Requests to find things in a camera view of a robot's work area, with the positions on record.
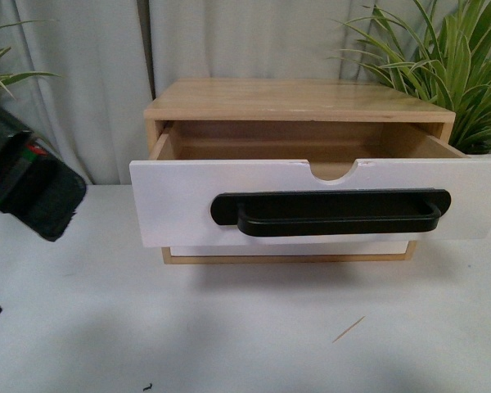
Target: wooden drawer unit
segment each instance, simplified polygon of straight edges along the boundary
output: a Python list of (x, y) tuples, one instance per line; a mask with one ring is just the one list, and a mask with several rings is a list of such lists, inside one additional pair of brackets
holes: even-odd
[(166, 263), (401, 260), (491, 224), (491, 160), (447, 144), (454, 113), (380, 85), (180, 79), (145, 119), (133, 191)]

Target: gray curtain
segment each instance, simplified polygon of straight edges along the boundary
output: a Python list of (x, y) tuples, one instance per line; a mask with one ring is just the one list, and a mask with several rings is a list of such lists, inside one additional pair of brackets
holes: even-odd
[[(424, 0), (427, 5), (431, 0)], [(381, 7), (418, 26), (412, 0)], [(331, 59), (357, 35), (334, 20), (370, 14), (375, 0), (4, 0), (0, 23), (53, 20), (0, 33), (10, 70), (47, 70), (0, 102), (47, 136), (64, 161), (97, 184), (129, 183), (146, 158), (142, 112), (153, 88), (181, 77), (365, 79)], [(439, 10), (456, 0), (440, 0)], [(361, 29), (369, 31), (368, 23)]]
[[(421, 22), (412, 0), (150, 0), (156, 91), (187, 76), (366, 79), (355, 63), (331, 57), (362, 48), (337, 21), (369, 16), (376, 3)], [(438, 8), (456, 5), (441, 0)]]

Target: drawer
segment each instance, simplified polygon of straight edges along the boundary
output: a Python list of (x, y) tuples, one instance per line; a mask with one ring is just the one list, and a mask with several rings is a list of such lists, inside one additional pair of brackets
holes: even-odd
[[(130, 165), (144, 246), (398, 254), (409, 241), (489, 230), (491, 160), (444, 142), (451, 112), (374, 85), (182, 83), (146, 110), (150, 159)], [(219, 222), (217, 197), (239, 217)]]
[[(339, 140), (336, 127), (348, 129), (349, 140)], [(154, 154), (155, 160), (130, 166), (145, 246), (474, 238), (485, 236), (491, 224), (491, 160), (464, 158), (410, 124), (356, 129), (177, 120), (164, 129)], [(235, 224), (218, 225), (211, 215), (215, 198), (229, 193), (386, 190), (389, 195), (376, 201), (385, 204), (392, 191), (431, 188), (447, 191), (451, 205), (428, 232), (255, 237)], [(371, 204), (373, 197), (359, 203)]]

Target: table surface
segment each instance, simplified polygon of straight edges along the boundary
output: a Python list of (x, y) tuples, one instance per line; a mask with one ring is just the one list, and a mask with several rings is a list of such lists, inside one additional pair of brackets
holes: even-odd
[(410, 261), (164, 265), (131, 187), (92, 186), (55, 243), (0, 214), (0, 306), (0, 392), (491, 392), (491, 232)]

